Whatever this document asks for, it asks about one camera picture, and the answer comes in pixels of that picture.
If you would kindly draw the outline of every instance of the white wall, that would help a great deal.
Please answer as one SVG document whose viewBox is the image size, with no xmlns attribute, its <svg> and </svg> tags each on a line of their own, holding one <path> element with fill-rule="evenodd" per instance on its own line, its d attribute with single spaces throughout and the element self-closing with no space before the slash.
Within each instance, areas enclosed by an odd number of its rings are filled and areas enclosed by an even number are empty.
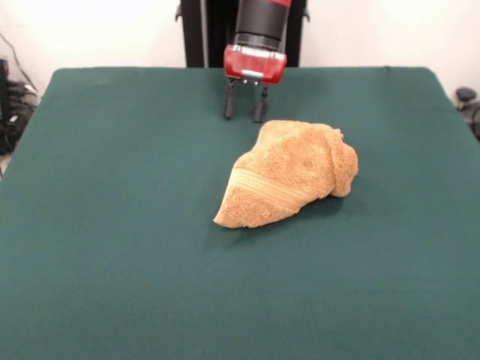
<svg viewBox="0 0 480 360">
<path fill-rule="evenodd" d="M 0 0 L 0 30 L 41 91 L 57 68 L 185 66 L 179 0 L 122 2 Z M 309 10 L 302 66 L 421 65 L 448 95 L 480 91 L 479 0 L 309 0 Z"/>
</svg>

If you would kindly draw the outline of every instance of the crumpled towel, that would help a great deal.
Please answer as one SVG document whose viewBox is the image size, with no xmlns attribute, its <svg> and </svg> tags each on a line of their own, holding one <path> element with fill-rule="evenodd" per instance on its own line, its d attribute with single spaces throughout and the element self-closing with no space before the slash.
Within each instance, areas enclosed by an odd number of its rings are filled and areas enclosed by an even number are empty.
<svg viewBox="0 0 480 360">
<path fill-rule="evenodd" d="M 359 165 L 343 138 L 327 124 L 266 122 L 255 146 L 233 165 L 214 222 L 228 228 L 261 227 L 328 195 L 346 197 Z"/>
</svg>

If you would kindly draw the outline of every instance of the orange towel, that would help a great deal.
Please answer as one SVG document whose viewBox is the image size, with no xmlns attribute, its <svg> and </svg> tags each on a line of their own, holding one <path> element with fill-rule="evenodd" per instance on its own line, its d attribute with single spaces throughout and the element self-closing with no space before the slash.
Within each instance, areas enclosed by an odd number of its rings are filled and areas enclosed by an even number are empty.
<svg viewBox="0 0 480 360">
<path fill-rule="evenodd" d="M 233 165 L 214 222 L 261 227 L 328 195 L 346 197 L 358 172 L 355 150 L 326 124 L 271 120 Z"/>
</svg>

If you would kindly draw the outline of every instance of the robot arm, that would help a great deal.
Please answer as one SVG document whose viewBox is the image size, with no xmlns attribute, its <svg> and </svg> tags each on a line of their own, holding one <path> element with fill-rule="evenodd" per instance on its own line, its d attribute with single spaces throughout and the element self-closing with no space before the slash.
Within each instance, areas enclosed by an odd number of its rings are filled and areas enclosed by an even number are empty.
<svg viewBox="0 0 480 360">
<path fill-rule="evenodd" d="M 224 116 L 233 114 L 236 81 L 263 86 L 255 122 L 263 120 L 268 86 L 280 83 L 287 66 L 282 38 L 292 0 L 240 0 L 233 44 L 226 46 L 223 66 L 228 78 Z"/>
</svg>

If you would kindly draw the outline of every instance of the red gripper housing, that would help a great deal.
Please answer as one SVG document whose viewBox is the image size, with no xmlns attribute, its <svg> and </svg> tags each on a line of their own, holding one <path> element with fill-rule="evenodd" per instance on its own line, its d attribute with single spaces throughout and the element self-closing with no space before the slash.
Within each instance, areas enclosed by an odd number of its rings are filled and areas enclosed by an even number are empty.
<svg viewBox="0 0 480 360">
<path fill-rule="evenodd" d="M 285 54 L 248 46 L 227 45 L 223 54 L 225 74 L 235 80 L 253 78 L 264 85 L 277 85 L 286 66 Z"/>
</svg>

